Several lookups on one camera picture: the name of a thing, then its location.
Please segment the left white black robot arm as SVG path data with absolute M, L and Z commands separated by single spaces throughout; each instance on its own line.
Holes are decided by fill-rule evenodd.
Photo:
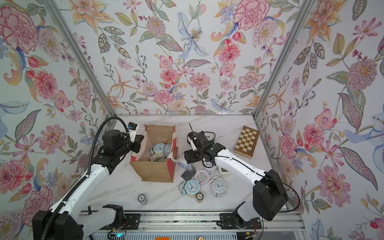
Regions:
M 130 152 L 140 151 L 144 136 L 132 130 L 128 133 L 111 130 L 102 139 L 103 145 L 90 161 L 91 169 L 49 210 L 38 211 L 33 217 L 35 240 L 84 240 L 104 227 L 118 229 L 126 224 L 123 207 L 119 205 L 107 204 L 87 216 L 81 216 L 81 212 L 122 159 Z

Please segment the grey round alarm clock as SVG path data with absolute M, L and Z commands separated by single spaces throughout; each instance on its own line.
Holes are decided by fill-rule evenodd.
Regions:
M 172 145 L 166 144 L 164 145 L 164 156 L 165 158 L 168 158 L 168 156 L 171 154 Z

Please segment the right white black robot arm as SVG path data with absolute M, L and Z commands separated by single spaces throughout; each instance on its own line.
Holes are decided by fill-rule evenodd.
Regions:
M 220 143 L 209 141 L 203 131 L 190 132 L 187 141 L 192 147 L 185 151 L 187 163 L 192 160 L 212 163 L 242 180 L 252 190 L 252 201 L 241 203 L 234 210 L 236 220 L 249 222 L 260 218 L 272 221 L 288 202 L 287 191 L 276 171 L 266 172 L 246 163 Z

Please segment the blue square alarm clock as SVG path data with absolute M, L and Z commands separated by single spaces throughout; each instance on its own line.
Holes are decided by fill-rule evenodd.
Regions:
M 191 164 L 184 163 L 183 161 L 178 162 L 177 165 L 183 169 L 188 169 L 191 166 Z

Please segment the burlap canvas bag red trim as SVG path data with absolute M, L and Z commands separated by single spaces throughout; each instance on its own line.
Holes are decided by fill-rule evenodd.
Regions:
M 172 183 L 176 164 L 182 158 L 176 127 L 145 125 L 143 136 L 139 153 L 131 153 L 131 167 L 143 182 Z M 150 148 L 158 143 L 172 145 L 168 158 L 151 155 Z

